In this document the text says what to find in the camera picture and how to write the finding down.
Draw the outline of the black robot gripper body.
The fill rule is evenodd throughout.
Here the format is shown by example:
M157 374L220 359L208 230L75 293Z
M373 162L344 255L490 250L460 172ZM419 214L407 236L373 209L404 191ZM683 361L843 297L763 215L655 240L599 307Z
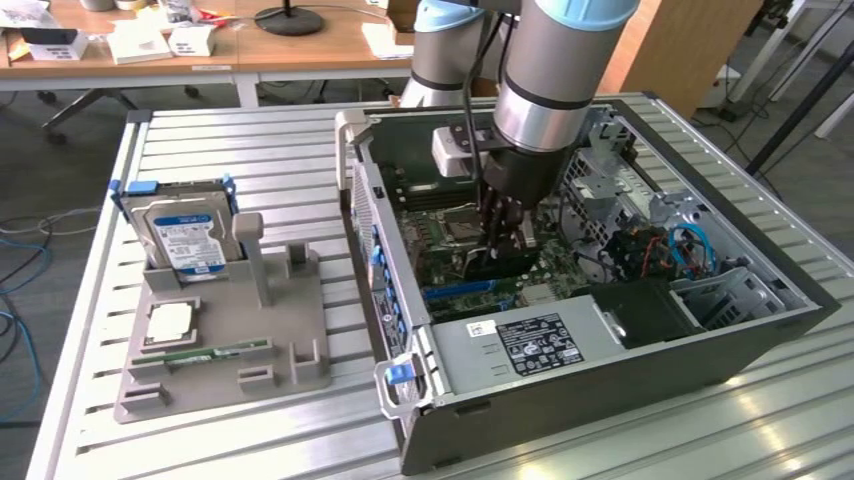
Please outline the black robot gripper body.
M483 171L486 184L502 197L534 208L552 191L570 149L532 152L518 148L494 150Z

